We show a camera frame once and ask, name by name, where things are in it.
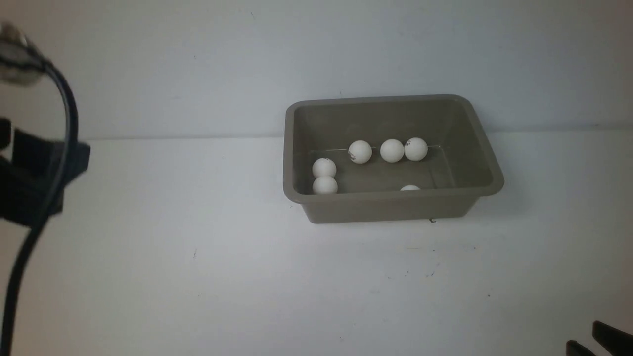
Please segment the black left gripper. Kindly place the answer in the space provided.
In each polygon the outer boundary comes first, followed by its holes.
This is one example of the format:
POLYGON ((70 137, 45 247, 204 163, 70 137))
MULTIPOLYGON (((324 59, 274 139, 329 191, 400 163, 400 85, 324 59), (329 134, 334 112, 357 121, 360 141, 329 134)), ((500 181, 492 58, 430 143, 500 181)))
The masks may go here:
POLYGON ((59 166, 63 142, 46 140, 0 120, 0 148, 13 146, 0 161, 0 217, 31 227, 59 166))

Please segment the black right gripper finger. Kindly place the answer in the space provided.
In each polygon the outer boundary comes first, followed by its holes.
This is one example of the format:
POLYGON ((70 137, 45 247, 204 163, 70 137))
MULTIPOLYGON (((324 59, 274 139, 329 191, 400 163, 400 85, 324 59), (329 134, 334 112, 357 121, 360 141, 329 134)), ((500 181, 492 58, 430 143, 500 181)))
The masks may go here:
POLYGON ((611 356, 632 356, 633 336, 603 322, 595 321, 592 325, 593 338, 611 356))
POLYGON ((595 353, 576 340, 567 342, 567 356, 595 356, 595 353))

